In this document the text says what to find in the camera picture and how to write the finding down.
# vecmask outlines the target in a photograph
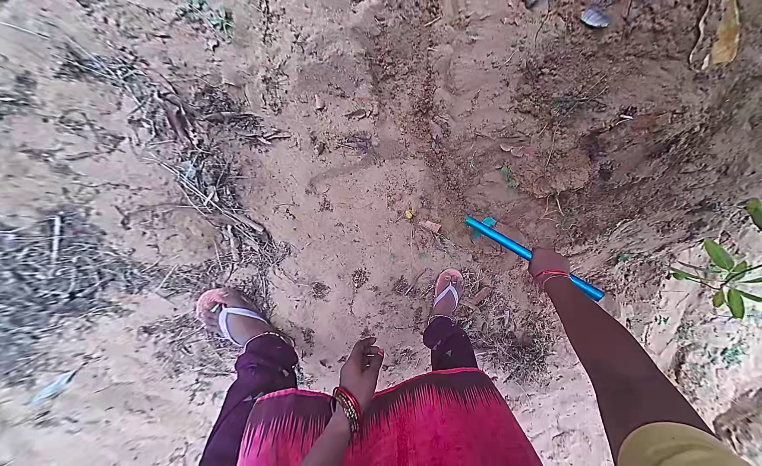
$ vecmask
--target wrist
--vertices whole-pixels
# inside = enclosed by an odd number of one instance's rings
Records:
[[[574,284],[573,281],[571,281],[571,277],[554,275],[545,279],[545,282],[542,284],[542,289],[547,293],[554,293],[557,291],[568,290],[572,286],[574,286]]]
[[[352,432],[349,430],[349,419],[346,417],[344,408],[340,405],[335,408],[334,413],[332,413],[332,418],[329,419],[329,423],[326,427],[328,429],[333,429],[339,434],[346,435],[347,437],[352,436]]]

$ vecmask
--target leg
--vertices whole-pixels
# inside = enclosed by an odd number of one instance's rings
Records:
[[[433,371],[479,368],[467,334],[448,318],[433,319],[424,331],[424,345],[430,349]]]
[[[237,379],[228,389],[220,416],[202,452],[201,465],[234,466],[240,454],[243,429],[257,398],[272,391],[296,388],[297,353],[281,338],[256,337],[238,359]]]
[[[214,332],[221,332],[218,305],[258,312],[257,306],[240,292],[231,288],[207,291],[197,301],[197,318]],[[272,391],[296,388],[294,365],[297,353],[293,347],[273,333],[275,328],[263,318],[230,313],[224,316],[227,337],[235,344],[245,345],[245,352],[234,365],[237,379],[228,389],[222,402],[220,416],[211,429],[202,452],[201,465],[235,466],[240,454],[242,433],[248,415],[257,398]]]
[[[470,339],[452,320],[462,290],[462,276],[458,270],[447,269],[438,276],[436,298],[428,317],[431,320],[424,331],[424,345],[430,349],[433,371],[479,367]]]

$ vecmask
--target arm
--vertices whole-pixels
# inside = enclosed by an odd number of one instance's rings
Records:
[[[314,441],[312,450],[303,458],[300,466],[329,466],[341,464],[344,461],[344,453],[352,440],[349,432],[349,421],[346,419],[344,410],[338,406],[335,409],[329,423],[326,424],[324,433]]]
[[[534,249],[529,268],[569,272],[568,259],[551,249]],[[690,425],[711,435],[703,419],[654,365],[651,357],[612,316],[566,277],[552,277],[545,291],[594,386],[614,463],[625,437],[658,421]]]
[[[373,346],[375,337],[365,338],[352,348],[352,353],[340,370],[340,386],[349,390],[362,409],[366,409],[375,396],[378,373],[383,362],[383,349]],[[300,466],[332,466],[344,461],[344,453],[352,440],[349,421],[338,406],[323,434],[314,441]]]

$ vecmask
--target foot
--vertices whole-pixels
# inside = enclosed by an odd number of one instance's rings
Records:
[[[452,284],[452,286],[455,288],[455,291],[458,292],[458,298],[461,299],[461,293],[463,292],[461,290],[461,274],[455,270],[445,270],[444,272],[441,272],[438,280],[439,281],[436,283],[436,293],[433,295],[434,297],[441,295],[441,293],[443,293],[444,290]],[[433,309],[430,311],[428,318],[434,315],[451,317],[456,308],[458,308],[458,302],[455,300],[455,295],[452,292],[448,291],[445,293],[444,297],[439,299],[439,301],[436,302],[436,304],[433,306]]]
[[[206,291],[197,301],[197,318],[205,324],[205,327],[218,334],[220,334],[218,317],[222,305],[261,313],[253,301],[233,288],[225,287]],[[274,326],[262,320],[229,313],[228,332],[235,342],[245,345],[256,335],[276,332],[276,330]]]

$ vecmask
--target sandal strap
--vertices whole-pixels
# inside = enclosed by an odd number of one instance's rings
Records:
[[[241,345],[240,342],[238,342],[231,336],[231,332],[228,331],[228,314],[235,314],[238,316],[255,318],[259,321],[262,321],[263,323],[269,323],[267,320],[263,318],[262,315],[260,315],[259,313],[255,311],[252,311],[251,309],[223,308],[222,311],[220,311],[220,315],[217,318],[217,323],[220,326],[220,332],[229,342],[234,343],[237,346],[245,346],[245,345]]]
[[[455,290],[455,286],[453,286],[452,282],[448,283],[447,288],[445,288],[444,291],[436,296],[436,299],[433,301],[433,308],[436,307],[438,302],[441,301],[441,299],[443,299],[447,293],[453,293],[453,298],[455,299],[455,306],[453,307],[453,310],[455,311],[458,309],[458,291]]]

